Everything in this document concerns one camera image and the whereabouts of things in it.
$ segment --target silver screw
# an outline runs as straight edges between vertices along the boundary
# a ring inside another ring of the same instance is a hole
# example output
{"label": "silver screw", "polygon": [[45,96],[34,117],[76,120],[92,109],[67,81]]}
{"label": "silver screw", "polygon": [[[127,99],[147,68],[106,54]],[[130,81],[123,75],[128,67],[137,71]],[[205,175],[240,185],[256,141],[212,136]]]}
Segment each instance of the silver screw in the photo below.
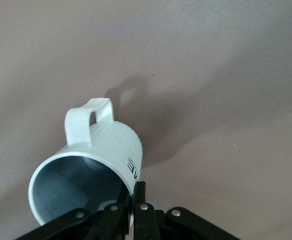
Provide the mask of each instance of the silver screw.
{"label": "silver screw", "polygon": [[116,211],[117,209],[118,209],[118,207],[115,206],[115,205],[114,206],[111,206],[111,208],[110,208],[111,211]]}
{"label": "silver screw", "polygon": [[82,218],[83,216],[85,216],[85,214],[81,211],[79,211],[77,214],[76,214],[76,218],[80,219]]}
{"label": "silver screw", "polygon": [[148,209],[148,205],[142,204],[142,205],[140,205],[140,209],[141,210],[147,210]]}
{"label": "silver screw", "polygon": [[171,214],[175,217],[179,217],[181,215],[181,212],[177,209],[174,209],[171,211]]}

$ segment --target white handle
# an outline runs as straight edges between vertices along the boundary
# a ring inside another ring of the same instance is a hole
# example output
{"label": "white handle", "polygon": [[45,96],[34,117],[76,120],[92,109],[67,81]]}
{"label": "white handle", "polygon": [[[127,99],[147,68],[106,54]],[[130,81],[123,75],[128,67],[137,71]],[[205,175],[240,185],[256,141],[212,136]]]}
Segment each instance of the white handle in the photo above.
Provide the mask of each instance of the white handle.
{"label": "white handle", "polygon": [[109,98],[92,98],[84,106],[70,109],[65,117],[65,133],[67,145],[92,147],[89,120],[92,112],[96,112],[96,122],[114,121],[112,104]]}

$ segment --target mug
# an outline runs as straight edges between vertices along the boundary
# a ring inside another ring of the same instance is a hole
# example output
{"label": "mug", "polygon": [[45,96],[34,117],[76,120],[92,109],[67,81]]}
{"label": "mug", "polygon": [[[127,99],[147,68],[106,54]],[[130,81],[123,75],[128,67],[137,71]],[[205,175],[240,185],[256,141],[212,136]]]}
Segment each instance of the mug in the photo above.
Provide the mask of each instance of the mug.
{"label": "mug", "polygon": [[[89,126],[95,112],[96,123]],[[112,202],[128,207],[139,180],[142,144],[129,126],[114,121],[108,98],[93,98],[65,117],[67,145],[33,173],[28,200],[43,225],[75,208],[91,212]]]}

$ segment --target gray surface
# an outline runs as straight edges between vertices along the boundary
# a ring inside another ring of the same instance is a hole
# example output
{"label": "gray surface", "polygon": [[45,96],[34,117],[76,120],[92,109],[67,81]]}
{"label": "gray surface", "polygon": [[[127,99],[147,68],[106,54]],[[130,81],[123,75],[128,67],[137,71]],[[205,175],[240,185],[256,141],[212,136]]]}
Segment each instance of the gray surface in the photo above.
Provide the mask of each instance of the gray surface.
{"label": "gray surface", "polygon": [[110,97],[147,197],[246,240],[292,239],[292,1],[0,1],[0,239],[37,223],[63,119]]}

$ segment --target screw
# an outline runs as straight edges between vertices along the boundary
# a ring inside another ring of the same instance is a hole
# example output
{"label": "screw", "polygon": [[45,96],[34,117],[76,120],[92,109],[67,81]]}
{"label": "screw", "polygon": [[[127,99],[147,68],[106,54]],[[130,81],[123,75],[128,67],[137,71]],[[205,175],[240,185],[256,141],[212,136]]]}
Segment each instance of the screw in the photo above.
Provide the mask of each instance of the screw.
{"label": "screw", "polygon": [[83,216],[85,216],[85,214],[81,211],[79,211],[77,214],[76,214],[76,218],[80,219],[82,218]]}
{"label": "screw", "polygon": [[148,209],[148,205],[142,204],[142,205],[140,205],[140,209],[141,210],[147,210]]}
{"label": "screw", "polygon": [[179,217],[181,215],[181,212],[177,209],[174,209],[171,211],[171,214],[175,217]]}
{"label": "screw", "polygon": [[116,211],[118,209],[118,207],[116,205],[111,206],[110,210],[111,211]]}

